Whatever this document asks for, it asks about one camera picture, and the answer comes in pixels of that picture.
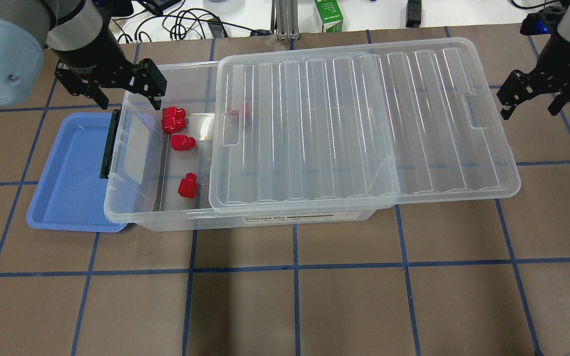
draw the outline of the blue plastic tray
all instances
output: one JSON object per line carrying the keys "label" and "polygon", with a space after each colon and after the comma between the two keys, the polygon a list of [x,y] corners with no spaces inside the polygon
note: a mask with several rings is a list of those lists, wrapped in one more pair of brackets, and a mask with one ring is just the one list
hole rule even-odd
{"label": "blue plastic tray", "polygon": [[26,221],[33,228],[118,232],[104,217],[107,180],[99,178],[109,113],[73,113],[63,120]]}

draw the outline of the red plastic piece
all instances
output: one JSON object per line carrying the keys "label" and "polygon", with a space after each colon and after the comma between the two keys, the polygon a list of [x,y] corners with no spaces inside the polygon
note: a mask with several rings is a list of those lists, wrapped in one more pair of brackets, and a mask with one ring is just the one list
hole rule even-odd
{"label": "red plastic piece", "polygon": [[186,178],[179,183],[177,192],[184,198],[194,198],[197,193],[197,176],[194,173],[186,174]]}
{"label": "red plastic piece", "polygon": [[188,151],[195,147],[195,139],[187,135],[172,135],[170,137],[170,146],[176,151]]}
{"label": "red plastic piece", "polygon": [[162,130],[166,134],[176,134],[186,126],[186,110],[171,106],[162,109]]}
{"label": "red plastic piece", "polygon": [[[226,114],[228,114],[228,117],[230,117],[231,119],[239,120],[240,118],[239,110],[228,109],[226,110]],[[247,103],[243,104],[243,118],[245,120],[251,119],[249,105]]]}
{"label": "red plastic piece", "polygon": [[172,116],[176,119],[186,119],[186,110],[170,106],[162,109],[162,117]]}

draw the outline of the blue light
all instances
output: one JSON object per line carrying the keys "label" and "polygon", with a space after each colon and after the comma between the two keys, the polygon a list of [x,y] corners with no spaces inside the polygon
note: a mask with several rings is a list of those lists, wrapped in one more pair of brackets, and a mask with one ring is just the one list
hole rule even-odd
{"label": "blue light", "polygon": [[543,34],[550,34],[551,30],[549,30],[549,28],[547,26],[545,26],[544,23],[542,23],[540,20],[538,20],[536,22],[536,32],[539,35],[543,35]]}

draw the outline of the green and white box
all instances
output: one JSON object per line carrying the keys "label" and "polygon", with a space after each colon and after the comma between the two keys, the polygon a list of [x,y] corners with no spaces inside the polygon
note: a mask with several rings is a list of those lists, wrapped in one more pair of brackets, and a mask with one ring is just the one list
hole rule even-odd
{"label": "green and white box", "polygon": [[322,32],[342,32],[344,17],[337,6],[337,0],[314,0],[314,3]]}

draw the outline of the white table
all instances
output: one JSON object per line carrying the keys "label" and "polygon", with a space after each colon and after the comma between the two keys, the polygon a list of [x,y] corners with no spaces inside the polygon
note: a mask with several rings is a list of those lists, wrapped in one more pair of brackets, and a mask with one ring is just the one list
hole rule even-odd
{"label": "white table", "polygon": [[[315,18],[315,5],[312,0],[298,0],[298,21],[300,32],[319,32]],[[343,31],[400,29],[405,27],[407,0],[339,0],[344,14]],[[517,0],[522,6],[542,3],[542,0]],[[251,29],[270,29],[272,0],[186,0],[183,9],[203,7],[219,16],[222,21],[243,25]],[[136,12],[142,7],[134,2]],[[516,9],[508,0],[423,0],[421,27],[484,25],[493,23],[522,22],[527,13],[537,10]],[[130,19],[124,30],[133,36],[136,27],[151,13],[144,13]],[[146,31],[154,41],[168,41],[169,34],[161,27],[161,19],[150,20],[141,30]],[[245,37],[249,31],[226,26],[231,37]],[[206,36],[212,36],[206,27]],[[199,38],[195,31],[190,31],[188,39]]]}

